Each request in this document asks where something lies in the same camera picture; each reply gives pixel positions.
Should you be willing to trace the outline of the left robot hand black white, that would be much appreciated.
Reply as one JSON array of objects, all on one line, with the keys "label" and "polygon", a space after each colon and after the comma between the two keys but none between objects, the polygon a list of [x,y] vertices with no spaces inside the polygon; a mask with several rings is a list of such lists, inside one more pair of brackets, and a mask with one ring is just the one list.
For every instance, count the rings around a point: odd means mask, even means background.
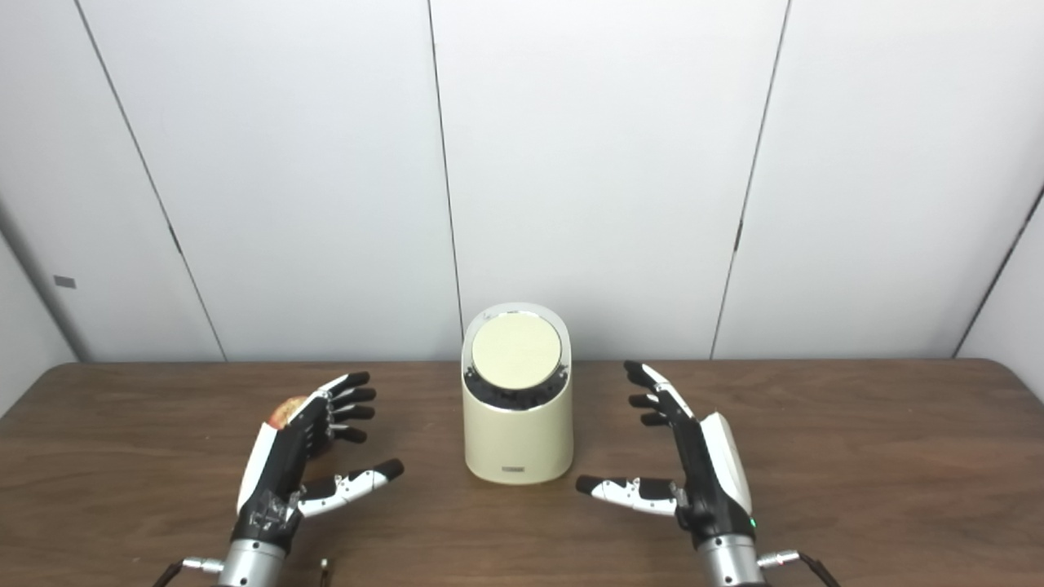
[{"label": "left robot hand black white", "polygon": [[347,373],[306,396],[284,401],[262,423],[240,482],[231,542],[275,546],[288,554],[306,518],[325,515],[398,479],[405,471],[399,457],[365,470],[303,479],[306,465],[336,441],[362,444],[363,430],[351,420],[375,416],[367,372]]}]

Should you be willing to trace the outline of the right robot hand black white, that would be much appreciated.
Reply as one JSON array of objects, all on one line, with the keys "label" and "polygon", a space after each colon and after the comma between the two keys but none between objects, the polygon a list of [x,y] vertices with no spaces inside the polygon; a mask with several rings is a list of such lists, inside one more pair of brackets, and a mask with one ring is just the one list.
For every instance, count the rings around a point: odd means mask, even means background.
[{"label": "right robot hand black white", "polygon": [[645,389],[631,395],[630,406],[642,408],[645,426],[667,426],[675,439],[683,482],[650,477],[579,475],[584,495],[642,513],[674,517],[693,544],[727,536],[756,538],[745,473],[728,423],[719,413],[697,419],[678,390],[648,363],[624,361],[631,383]]}]

